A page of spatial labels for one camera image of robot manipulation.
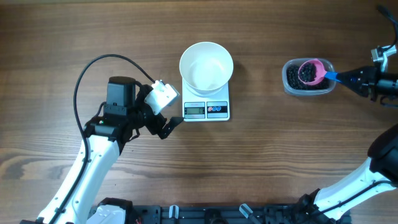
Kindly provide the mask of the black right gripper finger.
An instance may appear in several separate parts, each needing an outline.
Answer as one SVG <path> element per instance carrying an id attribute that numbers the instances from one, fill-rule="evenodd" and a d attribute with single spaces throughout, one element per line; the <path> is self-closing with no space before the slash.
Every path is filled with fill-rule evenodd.
<path id="1" fill-rule="evenodd" d="M 364 77 L 342 77 L 338 76 L 337 80 L 356 93 L 359 96 L 362 97 L 368 97 L 369 96 L 369 79 L 364 78 Z"/>
<path id="2" fill-rule="evenodd" d="M 336 78 L 338 80 L 350 80 L 351 78 L 369 79 L 375 76 L 376 72 L 376 67 L 364 66 L 347 72 L 338 73 Z"/>

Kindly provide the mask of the pink scoop blue handle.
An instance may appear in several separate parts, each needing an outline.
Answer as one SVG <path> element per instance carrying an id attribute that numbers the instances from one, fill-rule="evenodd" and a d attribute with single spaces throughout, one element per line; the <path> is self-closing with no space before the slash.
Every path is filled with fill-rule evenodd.
<path id="1" fill-rule="evenodd" d="M 298 70 L 298 79 L 304 84 L 314 86 L 323 80 L 332 80 L 339 82 L 336 78 L 336 72 L 328 72 L 319 59 L 311 59 L 304 62 Z"/>

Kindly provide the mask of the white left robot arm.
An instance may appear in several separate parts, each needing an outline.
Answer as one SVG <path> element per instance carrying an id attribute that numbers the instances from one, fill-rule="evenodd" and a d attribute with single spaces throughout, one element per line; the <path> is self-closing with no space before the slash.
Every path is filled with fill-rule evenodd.
<path id="1" fill-rule="evenodd" d="M 141 85 L 129 77 L 111 77 L 106 101 L 80 130 L 81 148 L 67 177 L 36 223 L 140 223 L 132 202 L 106 198 L 95 213 L 92 205 L 104 178 L 121 155 L 126 143 L 147 128 L 165 139 L 183 119 L 167 120 L 161 111 L 174 103 L 178 91 L 156 80 Z"/>

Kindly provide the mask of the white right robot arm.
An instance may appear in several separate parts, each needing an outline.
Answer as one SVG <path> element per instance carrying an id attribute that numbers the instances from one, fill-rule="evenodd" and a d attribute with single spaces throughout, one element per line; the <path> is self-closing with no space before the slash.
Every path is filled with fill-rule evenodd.
<path id="1" fill-rule="evenodd" d="M 315 77 L 306 82 L 336 81 L 360 96 L 376 100 L 397 99 L 397 75 L 383 73 L 377 67 L 361 67 L 343 73 L 328 72 L 315 67 Z M 345 212 L 361 202 L 397 188 L 397 125 L 382 133 L 368 149 L 368 158 L 339 182 L 320 189 L 313 199 L 314 212 L 307 220 L 328 218 L 339 220 Z"/>

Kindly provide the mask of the white digital kitchen scale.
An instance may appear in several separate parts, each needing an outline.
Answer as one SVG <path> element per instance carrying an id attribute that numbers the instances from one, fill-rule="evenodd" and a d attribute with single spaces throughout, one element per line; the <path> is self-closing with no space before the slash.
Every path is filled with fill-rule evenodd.
<path id="1" fill-rule="evenodd" d="M 182 115 L 185 122 L 228 121 L 229 83 L 212 92 L 198 92 L 182 81 Z"/>

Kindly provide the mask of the cream white bowl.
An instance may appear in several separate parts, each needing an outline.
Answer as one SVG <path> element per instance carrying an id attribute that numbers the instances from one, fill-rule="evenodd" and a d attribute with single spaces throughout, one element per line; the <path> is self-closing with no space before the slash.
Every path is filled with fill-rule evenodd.
<path id="1" fill-rule="evenodd" d="M 231 79 L 233 70 L 231 54 L 214 42 L 198 42 L 189 46 L 179 61 L 183 84 L 203 95 L 221 89 Z"/>

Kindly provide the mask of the black beans in container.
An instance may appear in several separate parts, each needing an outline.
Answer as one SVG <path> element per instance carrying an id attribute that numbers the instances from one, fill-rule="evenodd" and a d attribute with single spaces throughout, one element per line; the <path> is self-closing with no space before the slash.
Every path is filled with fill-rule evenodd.
<path id="1" fill-rule="evenodd" d="M 309 86 L 309 85 L 304 85 L 299 79 L 298 79 L 298 71 L 299 71 L 299 66 L 298 65 L 291 65 L 287 69 L 287 81 L 290 87 L 296 90 L 323 90 L 329 88 L 329 81 L 327 79 L 323 80 L 321 83 L 314 85 L 314 86 Z"/>

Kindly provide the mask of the clear plastic bean container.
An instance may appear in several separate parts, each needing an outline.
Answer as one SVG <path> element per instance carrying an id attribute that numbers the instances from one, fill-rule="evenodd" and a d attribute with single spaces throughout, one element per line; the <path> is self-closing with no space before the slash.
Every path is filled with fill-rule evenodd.
<path id="1" fill-rule="evenodd" d="M 289 95 L 294 96 L 317 96 L 331 92 L 336 82 L 324 78 L 315 85 L 305 84 L 305 82 L 314 82 L 315 64 L 308 63 L 309 58 L 299 58 L 288 61 L 282 69 L 282 81 L 284 90 Z"/>

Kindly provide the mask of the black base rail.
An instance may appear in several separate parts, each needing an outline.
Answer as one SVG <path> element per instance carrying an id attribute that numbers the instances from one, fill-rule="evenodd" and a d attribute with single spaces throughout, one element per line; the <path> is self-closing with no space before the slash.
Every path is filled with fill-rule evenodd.
<path id="1" fill-rule="evenodd" d="M 106 198 L 89 212 L 88 223 L 132 224 L 206 224 L 206 223 L 336 223 L 351 224 L 350 212 L 339 220 L 315 215 L 315 207 L 307 201 L 291 204 L 268 204 L 263 207 L 179 207 L 171 205 L 133 205 L 131 201 Z"/>

